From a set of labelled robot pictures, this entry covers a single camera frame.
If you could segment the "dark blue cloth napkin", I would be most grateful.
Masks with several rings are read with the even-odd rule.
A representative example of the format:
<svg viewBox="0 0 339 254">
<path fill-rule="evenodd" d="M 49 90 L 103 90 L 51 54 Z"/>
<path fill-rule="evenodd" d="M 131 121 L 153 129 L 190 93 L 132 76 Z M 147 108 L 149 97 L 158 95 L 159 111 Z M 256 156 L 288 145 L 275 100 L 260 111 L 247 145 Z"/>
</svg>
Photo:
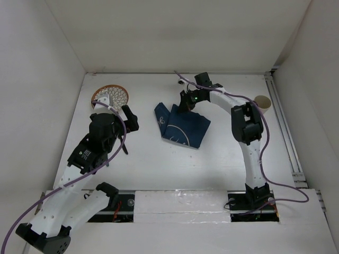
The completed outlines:
<svg viewBox="0 0 339 254">
<path fill-rule="evenodd" d="M 198 113 L 179 113 L 178 109 L 173 104 L 171 110 L 168 110 L 162 102 L 155 107 L 162 138 L 191 148 L 200 148 L 211 121 Z"/>
</svg>

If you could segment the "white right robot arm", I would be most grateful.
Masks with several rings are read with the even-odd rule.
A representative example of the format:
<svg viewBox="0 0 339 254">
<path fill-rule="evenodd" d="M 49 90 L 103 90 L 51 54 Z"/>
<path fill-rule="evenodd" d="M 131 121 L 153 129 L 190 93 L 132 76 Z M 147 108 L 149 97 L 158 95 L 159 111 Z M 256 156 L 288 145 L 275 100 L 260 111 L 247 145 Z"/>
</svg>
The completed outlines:
<svg viewBox="0 0 339 254">
<path fill-rule="evenodd" d="M 197 89 L 186 88 L 180 92 L 178 112 L 189 112 L 198 102 L 208 101 L 230 114 L 231 132 L 242 150 L 246 179 L 244 193 L 228 194 L 226 209 L 246 213 L 258 209 L 273 198 L 261 170 L 261 138 L 264 126 L 260 110 L 249 99 L 232 95 L 220 84 L 212 83 L 206 72 L 194 78 L 195 83 L 192 83 L 180 77 L 180 83 L 194 85 Z"/>
</svg>

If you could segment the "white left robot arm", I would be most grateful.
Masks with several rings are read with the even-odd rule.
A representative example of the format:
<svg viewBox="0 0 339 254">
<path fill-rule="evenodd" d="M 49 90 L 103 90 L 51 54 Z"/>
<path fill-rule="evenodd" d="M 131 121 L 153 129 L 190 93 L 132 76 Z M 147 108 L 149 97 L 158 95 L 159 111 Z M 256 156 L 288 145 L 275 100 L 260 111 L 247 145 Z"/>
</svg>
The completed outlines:
<svg viewBox="0 0 339 254">
<path fill-rule="evenodd" d="M 89 131 L 73 150 L 57 188 L 38 201 L 40 211 L 28 223 L 20 223 L 15 233 L 42 253 L 64 253 L 71 235 L 97 212 L 112 210 L 118 204 L 119 191 L 103 182 L 79 205 L 78 195 L 96 172 L 109 164 L 116 140 L 125 148 L 127 133 L 139 129 L 138 118 L 129 106 L 122 106 L 126 120 L 112 107 L 100 104 L 107 113 L 93 113 Z"/>
</svg>

